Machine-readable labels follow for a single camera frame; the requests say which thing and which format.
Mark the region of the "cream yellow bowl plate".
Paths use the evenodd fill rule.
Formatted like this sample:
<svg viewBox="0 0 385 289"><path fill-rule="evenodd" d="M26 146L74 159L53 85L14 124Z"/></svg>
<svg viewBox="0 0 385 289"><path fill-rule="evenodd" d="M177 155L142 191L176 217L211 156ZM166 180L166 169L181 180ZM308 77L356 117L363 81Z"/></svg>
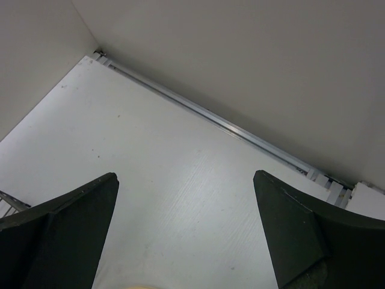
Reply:
<svg viewBox="0 0 385 289"><path fill-rule="evenodd" d="M134 284L134 285L127 286L125 289L159 289L159 288L150 286L150 285Z"/></svg>

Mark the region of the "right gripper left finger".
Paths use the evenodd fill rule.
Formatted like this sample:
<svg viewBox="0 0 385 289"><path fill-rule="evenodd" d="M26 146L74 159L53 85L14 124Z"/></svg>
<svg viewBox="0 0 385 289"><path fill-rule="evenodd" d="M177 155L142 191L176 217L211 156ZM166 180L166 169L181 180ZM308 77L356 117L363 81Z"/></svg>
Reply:
<svg viewBox="0 0 385 289"><path fill-rule="evenodd" d="M1 219L1 288L91 288L119 190L109 172Z"/></svg>

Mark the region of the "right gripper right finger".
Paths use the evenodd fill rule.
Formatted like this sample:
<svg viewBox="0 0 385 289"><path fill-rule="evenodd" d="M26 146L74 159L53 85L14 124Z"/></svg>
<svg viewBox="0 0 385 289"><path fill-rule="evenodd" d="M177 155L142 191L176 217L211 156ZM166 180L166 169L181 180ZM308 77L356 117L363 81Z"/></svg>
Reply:
<svg viewBox="0 0 385 289"><path fill-rule="evenodd" d="M328 204L264 170L253 183L279 288L384 288L384 221Z"/></svg>

